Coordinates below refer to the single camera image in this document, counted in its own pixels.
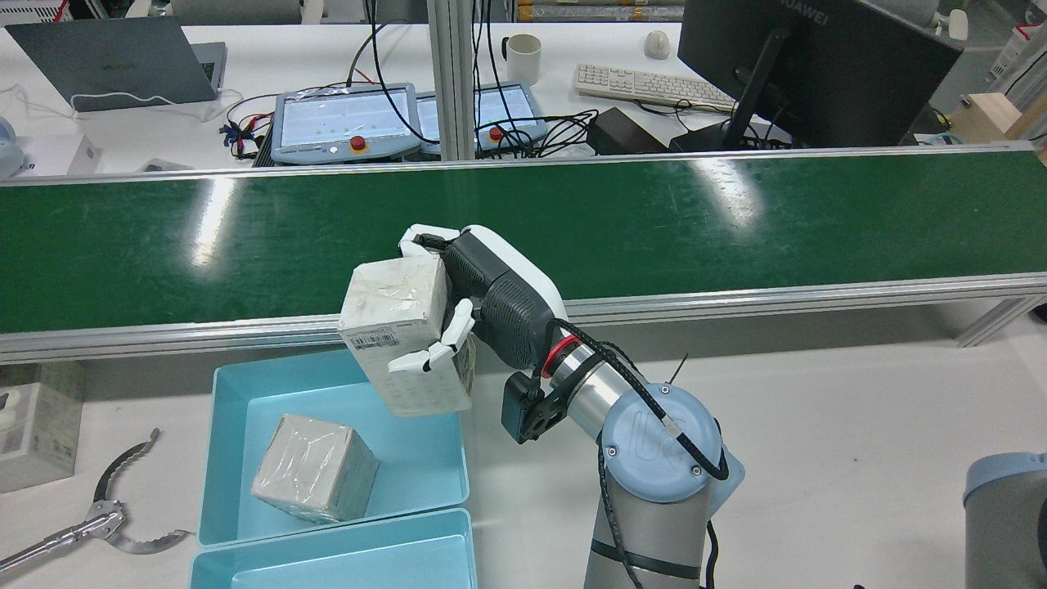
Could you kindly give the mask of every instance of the plastic bin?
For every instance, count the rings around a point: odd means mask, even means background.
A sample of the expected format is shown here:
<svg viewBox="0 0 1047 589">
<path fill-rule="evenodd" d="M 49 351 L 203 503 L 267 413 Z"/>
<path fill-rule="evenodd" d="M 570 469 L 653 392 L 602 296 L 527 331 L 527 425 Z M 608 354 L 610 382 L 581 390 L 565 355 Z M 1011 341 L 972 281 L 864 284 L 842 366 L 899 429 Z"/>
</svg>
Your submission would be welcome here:
<svg viewBox="0 0 1047 589">
<path fill-rule="evenodd" d="M 285 413 L 356 428 L 380 466 L 356 522 L 460 505 L 469 496 L 456 413 L 393 416 L 349 350 L 224 366 L 215 371 L 200 531 L 203 547 L 343 526 L 299 520 L 250 495 Z"/>
<path fill-rule="evenodd" d="M 463 509 L 338 526 L 205 550 L 191 589 L 470 589 L 476 587 Z"/>
</svg>

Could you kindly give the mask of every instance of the wooden block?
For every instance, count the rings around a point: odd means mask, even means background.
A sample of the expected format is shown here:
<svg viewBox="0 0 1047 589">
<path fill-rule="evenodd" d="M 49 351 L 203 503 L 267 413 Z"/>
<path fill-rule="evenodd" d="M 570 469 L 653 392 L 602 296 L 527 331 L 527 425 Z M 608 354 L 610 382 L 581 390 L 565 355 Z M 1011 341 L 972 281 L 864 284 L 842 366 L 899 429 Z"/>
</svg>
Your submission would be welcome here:
<svg viewBox="0 0 1047 589">
<path fill-rule="evenodd" d="M 1018 139 L 1025 134 L 1026 131 L 1032 128 L 1032 124 L 1040 119 L 1044 113 L 1047 112 L 1047 92 L 1040 95 L 1037 101 L 1032 103 L 1032 106 L 1027 108 L 1022 116 L 1015 121 L 1013 124 L 1007 129 L 1008 139 Z"/>
<path fill-rule="evenodd" d="M 953 113 L 953 133 L 967 143 L 990 143 L 1007 139 L 1007 131 L 1022 116 L 1007 96 L 999 92 L 971 94 L 966 105 Z"/>
</svg>

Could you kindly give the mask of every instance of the green conveyor belt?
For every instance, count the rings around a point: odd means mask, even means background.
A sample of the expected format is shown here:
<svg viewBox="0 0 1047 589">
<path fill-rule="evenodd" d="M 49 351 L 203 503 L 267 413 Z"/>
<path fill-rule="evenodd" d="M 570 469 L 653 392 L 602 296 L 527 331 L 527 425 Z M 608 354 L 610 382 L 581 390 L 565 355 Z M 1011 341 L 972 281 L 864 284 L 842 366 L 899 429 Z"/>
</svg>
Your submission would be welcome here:
<svg viewBox="0 0 1047 589">
<path fill-rule="evenodd" d="M 411 223 L 564 299 L 1047 270 L 1030 152 L 715 157 L 0 188 L 0 333 L 337 313 Z"/>
</svg>

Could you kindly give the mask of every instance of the cardboard box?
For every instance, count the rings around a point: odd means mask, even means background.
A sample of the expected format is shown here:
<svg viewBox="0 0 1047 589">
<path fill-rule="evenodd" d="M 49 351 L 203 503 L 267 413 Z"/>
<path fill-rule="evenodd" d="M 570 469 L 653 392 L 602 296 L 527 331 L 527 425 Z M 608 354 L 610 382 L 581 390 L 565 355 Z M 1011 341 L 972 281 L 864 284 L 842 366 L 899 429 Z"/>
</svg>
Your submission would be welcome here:
<svg viewBox="0 0 1047 589">
<path fill-rule="evenodd" d="M 389 375 L 389 362 L 440 341 L 447 313 L 448 279 L 437 255 L 361 264 L 353 270 L 338 318 L 338 333 L 385 406 L 397 417 L 472 407 L 475 344 L 472 337 L 448 362 L 418 375 Z"/>
<path fill-rule="evenodd" d="M 378 460 L 356 430 L 285 414 L 276 426 L 251 495 L 307 521 L 362 518 Z"/>
<path fill-rule="evenodd" d="M 1007 96 L 996 92 L 971 94 L 952 115 L 953 133 L 965 143 L 1007 140 L 1007 130 L 1022 116 Z"/>
<path fill-rule="evenodd" d="M 71 477 L 84 367 L 0 366 L 0 493 Z"/>
<path fill-rule="evenodd" d="M 16 142 L 25 152 L 25 163 L 16 178 L 93 174 L 102 155 L 80 134 L 19 136 Z"/>
</svg>

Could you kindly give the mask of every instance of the power adapter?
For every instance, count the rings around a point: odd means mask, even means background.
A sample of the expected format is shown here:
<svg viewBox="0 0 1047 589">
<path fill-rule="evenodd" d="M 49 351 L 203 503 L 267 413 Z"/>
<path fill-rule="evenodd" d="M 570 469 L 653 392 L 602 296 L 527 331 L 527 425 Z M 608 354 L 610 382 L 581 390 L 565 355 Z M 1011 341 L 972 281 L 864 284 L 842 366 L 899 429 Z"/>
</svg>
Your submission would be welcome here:
<svg viewBox="0 0 1047 589">
<path fill-rule="evenodd" d="M 597 155 L 668 153 L 669 149 L 617 107 L 598 114 L 585 137 Z"/>
</svg>

